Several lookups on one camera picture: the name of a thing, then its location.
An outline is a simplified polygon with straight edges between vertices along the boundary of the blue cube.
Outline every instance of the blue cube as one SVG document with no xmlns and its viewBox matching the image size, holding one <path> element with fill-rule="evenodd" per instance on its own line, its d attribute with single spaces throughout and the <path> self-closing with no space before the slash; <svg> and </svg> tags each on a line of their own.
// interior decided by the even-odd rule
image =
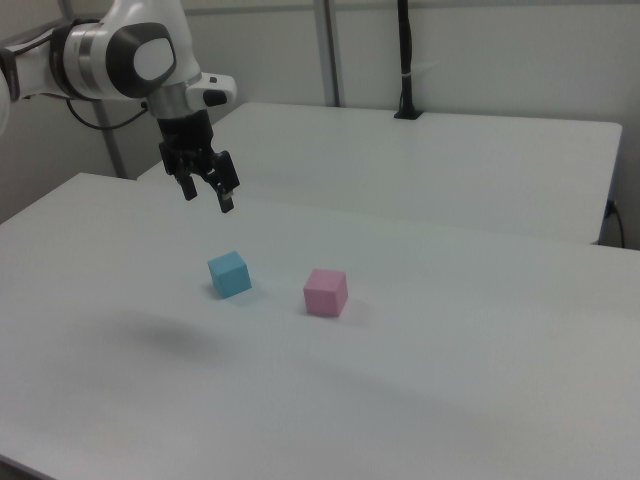
<svg viewBox="0 0 640 480">
<path fill-rule="evenodd" d="M 222 298 L 229 298 L 251 288 L 249 269 L 238 252 L 231 252 L 208 262 L 211 278 Z"/>
</svg>

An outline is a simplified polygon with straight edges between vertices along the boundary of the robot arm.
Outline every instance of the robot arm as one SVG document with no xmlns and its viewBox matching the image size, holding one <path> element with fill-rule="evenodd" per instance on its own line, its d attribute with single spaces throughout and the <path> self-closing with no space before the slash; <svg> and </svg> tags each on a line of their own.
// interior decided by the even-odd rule
<svg viewBox="0 0 640 480">
<path fill-rule="evenodd" d="M 162 159 L 185 198 L 191 174 L 218 194 L 223 212 L 239 186 L 228 152 L 211 148 L 206 108 L 233 102 L 232 77 L 202 73 L 179 0 L 115 0 L 100 21 L 75 21 L 0 49 L 0 133 L 11 102 L 36 94 L 72 100 L 145 98 L 158 120 Z"/>
</svg>

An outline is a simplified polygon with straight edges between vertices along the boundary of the white table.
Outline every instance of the white table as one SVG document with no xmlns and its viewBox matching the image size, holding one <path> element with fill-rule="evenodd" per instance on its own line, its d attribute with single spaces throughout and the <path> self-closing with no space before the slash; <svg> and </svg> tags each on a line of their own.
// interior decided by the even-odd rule
<svg viewBox="0 0 640 480">
<path fill-rule="evenodd" d="M 640 477 L 640 256 L 81 175 L 0 225 L 0 454 L 59 480 Z M 237 249 L 254 288 L 213 294 Z M 347 271 L 339 320 L 304 314 Z"/>
<path fill-rule="evenodd" d="M 588 244 L 621 127 L 249 103 L 214 132 L 245 197 Z M 175 184 L 161 164 L 139 180 Z"/>
</svg>

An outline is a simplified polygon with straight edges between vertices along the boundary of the pink cube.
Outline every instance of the pink cube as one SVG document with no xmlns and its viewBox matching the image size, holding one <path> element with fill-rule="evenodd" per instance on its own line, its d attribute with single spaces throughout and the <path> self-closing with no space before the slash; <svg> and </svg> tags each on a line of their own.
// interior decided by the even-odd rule
<svg viewBox="0 0 640 480">
<path fill-rule="evenodd" d="M 307 312 L 322 317 L 339 317 L 349 293 L 347 274 L 337 270 L 314 269 L 304 286 Z"/>
</svg>

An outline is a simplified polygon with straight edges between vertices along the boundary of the black pole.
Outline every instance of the black pole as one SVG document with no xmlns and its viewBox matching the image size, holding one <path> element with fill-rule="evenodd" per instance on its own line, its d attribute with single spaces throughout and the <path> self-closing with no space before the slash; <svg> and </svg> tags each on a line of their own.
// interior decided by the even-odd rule
<svg viewBox="0 0 640 480">
<path fill-rule="evenodd" d="M 411 24 L 409 23 L 409 0 L 398 0 L 398 29 L 400 33 L 400 68 L 402 71 L 402 94 L 395 118 L 415 120 L 422 112 L 413 106 L 411 85 Z"/>
</svg>

